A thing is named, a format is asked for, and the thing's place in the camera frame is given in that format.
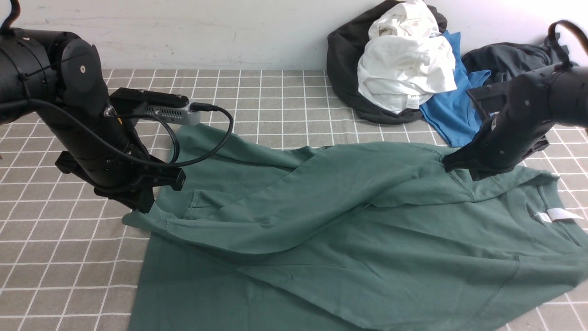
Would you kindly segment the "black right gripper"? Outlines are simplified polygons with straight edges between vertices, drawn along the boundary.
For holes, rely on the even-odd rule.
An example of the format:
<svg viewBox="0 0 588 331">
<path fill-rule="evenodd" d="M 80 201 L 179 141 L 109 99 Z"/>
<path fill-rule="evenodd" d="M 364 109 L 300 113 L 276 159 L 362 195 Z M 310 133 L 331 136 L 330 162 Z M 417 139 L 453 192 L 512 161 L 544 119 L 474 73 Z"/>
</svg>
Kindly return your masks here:
<svg viewBox="0 0 588 331">
<path fill-rule="evenodd" d="M 515 165 L 535 152 L 554 126 L 548 110 L 549 88 L 501 83 L 496 87 L 468 90 L 468 96 L 483 113 L 502 105 L 493 117 L 487 117 L 479 133 L 469 144 L 442 159 L 446 172 L 469 170 L 477 181 L 512 171 Z"/>
</svg>

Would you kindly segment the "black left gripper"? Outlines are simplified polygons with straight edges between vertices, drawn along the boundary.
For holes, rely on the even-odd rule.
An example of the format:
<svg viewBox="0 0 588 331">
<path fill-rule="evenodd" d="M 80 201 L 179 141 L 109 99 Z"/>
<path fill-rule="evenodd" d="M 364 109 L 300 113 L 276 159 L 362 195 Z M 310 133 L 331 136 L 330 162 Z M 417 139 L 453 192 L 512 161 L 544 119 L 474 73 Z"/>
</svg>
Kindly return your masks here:
<svg viewBox="0 0 588 331">
<path fill-rule="evenodd" d="M 155 202 L 154 187 L 180 191 L 185 184 L 182 168 L 167 167 L 147 153 L 142 143 L 125 137 L 117 145 L 107 145 L 90 134 L 78 133 L 65 146 L 55 162 L 61 172 L 79 177 L 131 210 L 149 212 Z"/>
</svg>

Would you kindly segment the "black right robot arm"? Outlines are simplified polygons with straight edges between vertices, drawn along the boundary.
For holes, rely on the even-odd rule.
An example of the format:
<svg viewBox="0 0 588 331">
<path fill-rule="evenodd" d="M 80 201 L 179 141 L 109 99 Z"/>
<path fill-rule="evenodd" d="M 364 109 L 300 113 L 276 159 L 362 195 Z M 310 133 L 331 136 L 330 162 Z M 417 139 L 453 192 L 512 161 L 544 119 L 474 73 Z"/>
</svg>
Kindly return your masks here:
<svg viewBox="0 0 588 331">
<path fill-rule="evenodd" d="M 465 169 L 473 180 L 513 171 L 555 125 L 587 127 L 587 69 L 558 65 L 499 84 L 503 106 L 469 144 L 445 156 L 447 172 Z"/>
</svg>

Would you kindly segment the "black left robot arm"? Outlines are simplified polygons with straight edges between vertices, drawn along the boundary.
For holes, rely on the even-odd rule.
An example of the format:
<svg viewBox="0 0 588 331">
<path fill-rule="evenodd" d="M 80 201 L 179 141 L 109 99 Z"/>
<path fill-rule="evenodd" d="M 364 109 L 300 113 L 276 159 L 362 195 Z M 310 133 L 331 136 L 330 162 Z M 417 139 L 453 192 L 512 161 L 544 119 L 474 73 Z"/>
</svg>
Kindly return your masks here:
<svg viewBox="0 0 588 331">
<path fill-rule="evenodd" d="M 184 96 L 130 88 L 110 95 L 96 47 L 72 32 L 1 32 L 1 123 L 37 113 L 65 148 L 57 168 L 132 210 L 148 212 L 155 187 L 180 191 L 186 179 L 150 155 L 137 120 L 152 106 L 187 105 Z"/>
</svg>

